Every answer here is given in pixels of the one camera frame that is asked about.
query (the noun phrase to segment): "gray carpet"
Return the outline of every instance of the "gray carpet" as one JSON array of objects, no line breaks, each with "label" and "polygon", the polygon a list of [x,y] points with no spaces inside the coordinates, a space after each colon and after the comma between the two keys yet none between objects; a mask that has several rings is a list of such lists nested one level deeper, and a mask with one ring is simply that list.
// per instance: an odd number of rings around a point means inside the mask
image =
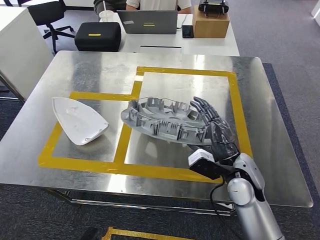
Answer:
[{"label": "gray carpet", "polygon": [[[311,209],[273,207],[275,217],[286,239],[319,239],[320,28],[310,15],[317,0],[229,2],[240,55],[272,64],[265,64],[265,70],[315,203]],[[67,11],[54,26],[77,30],[82,22],[95,21],[91,11]],[[50,38],[46,41],[52,48]],[[57,49],[76,50],[73,39],[65,37],[60,37]],[[17,104],[0,102],[0,138],[21,107]],[[112,226],[191,239],[235,239],[214,216],[73,207],[39,189],[19,186],[0,186],[0,193],[0,239],[79,240],[90,226],[100,236]],[[236,217],[227,221],[240,231]]]}]

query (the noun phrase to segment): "table leg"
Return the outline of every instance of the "table leg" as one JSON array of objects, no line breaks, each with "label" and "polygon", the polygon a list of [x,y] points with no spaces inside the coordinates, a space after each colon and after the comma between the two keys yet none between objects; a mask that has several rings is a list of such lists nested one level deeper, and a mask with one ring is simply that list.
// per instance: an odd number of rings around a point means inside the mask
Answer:
[{"label": "table leg", "polygon": [[[196,213],[196,214],[205,214],[205,215],[217,215],[214,210],[211,209],[198,209],[198,208],[189,208],[189,207],[175,207],[175,206],[153,206],[153,205],[141,205],[141,204],[131,204],[123,202],[108,202],[108,201],[97,201],[97,200],[84,200],[76,199],[69,196],[69,193],[63,193],[59,190],[54,189],[45,189],[46,192],[53,196],[57,197],[61,200],[64,200],[68,204],[73,205],[95,205],[95,206],[106,206],[106,207],[115,207],[115,208],[129,208],[129,209],[141,209],[141,210],[161,210],[161,211],[169,211],[169,212],[180,212],[180,213]],[[234,216],[236,214],[235,209],[233,205],[229,204],[228,206],[223,204],[226,210],[217,211],[220,216]]]},{"label": "table leg", "polygon": [[20,94],[17,90],[16,90],[9,80],[8,80],[2,72],[0,71],[0,82],[3,83],[5,86],[6,86],[8,89],[9,89],[11,93],[15,95],[15,97],[5,97],[2,96],[0,97],[0,100],[7,100],[7,101],[21,101],[23,103],[26,102],[26,99],[23,97],[21,94]]}]

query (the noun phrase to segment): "gray plastic part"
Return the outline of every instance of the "gray plastic part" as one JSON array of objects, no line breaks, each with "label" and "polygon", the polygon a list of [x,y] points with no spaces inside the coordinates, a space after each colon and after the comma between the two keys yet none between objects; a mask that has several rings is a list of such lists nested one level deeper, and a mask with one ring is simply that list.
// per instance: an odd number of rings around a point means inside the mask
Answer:
[{"label": "gray plastic part", "polygon": [[168,142],[211,145],[207,126],[193,107],[168,98],[146,97],[131,100],[121,113],[130,128]]}]

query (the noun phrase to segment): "yellow tape rectangle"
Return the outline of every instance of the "yellow tape rectangle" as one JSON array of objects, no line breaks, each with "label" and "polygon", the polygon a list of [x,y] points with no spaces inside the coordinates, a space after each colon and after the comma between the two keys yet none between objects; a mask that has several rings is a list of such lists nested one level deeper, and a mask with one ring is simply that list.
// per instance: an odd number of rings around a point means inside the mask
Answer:
[{"label": "yellow tape rectangle", "polygon": [[[137,68],[136,81],[134,81],[131,94],[112,94],[98,92],[77,92],[70,94],[72,99],[86,100],[109,100],[109,101],[131,101],[138,99],[142,88],[145,73],[162,73],[162,74],[186,74],[186,75],[203,75],[227,77],[229,85],[231,103],[235,123],[236,133],[239,148],[243,153],[252,155],[247,125],[242,109],[242,99],[238,87],[236,76],[234,72],[214,71],[214,70],[196,70],[165,67],[143,67]],[[131,175],[145,178],[158,178],[169,180],[182,180],[192,182],[221,183],[220,178],[211,180],[186,168],[150,166],[140,164],[125,164],[131,129],[123,125],[113,162],[95,161],[89,159],[75,159],[68,157],[53,157],[54,147],[62,132],[61,126],[57,122],[47,143],[38,156],[39,167],[57,168],[64,170],[86,171],[94,173],[108,173]]]},{"label": "yellow tape rectangle", "polygon": [[113,227],[109,227],[106,235],[103,236],[101,240],[111,240],[112,235],[119,235],[119,236],[140,238],[140,239],[150,239],[150,240],[192,240],[189,238],[176,237],[176,236],[166,236],[166,235],[148,233],[148,232],[115,229]]}]

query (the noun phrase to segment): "stainless steel tabletop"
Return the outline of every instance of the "stainless steel tabletop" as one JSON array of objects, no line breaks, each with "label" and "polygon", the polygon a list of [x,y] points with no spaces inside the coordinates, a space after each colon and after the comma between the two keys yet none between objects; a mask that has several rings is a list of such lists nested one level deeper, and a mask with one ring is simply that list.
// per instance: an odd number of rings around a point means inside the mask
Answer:
[{"label": "stainless steel tabletop", "polygon": [[[142,76],[137,73],[139,66],[186,70]],[[185,74],[188,70],[211,70],[214,76]],[[235,86],[220,74],[232,72],[241,101],[232,99]],[[120,113],[139,90],[140,98],[186,103],[193,96],[205,98],[227,119],[239,142],[243,137],[239,133],[247,131],[236,127],[233,108],[242,103],[254,159],[265,178],[266,199],[272,205],[312,205],[261,61],[253,57],[60,51],[0,142],[0,184],[208,200],[217,183],[189,176],[189,147],[134,130],[130,135],[123,127]],[[100,113],[109,129],[88,145],[70,142],[56,124],[51,104],[51,97],[70,94]],[[128,148],[122,136],[125,134],[130,137]],[[122,157],[125,169],[108,167]],[[180,180],[184,175],[195,181]],[[214,200],[229,201],[226,186],[218,189]]]}]

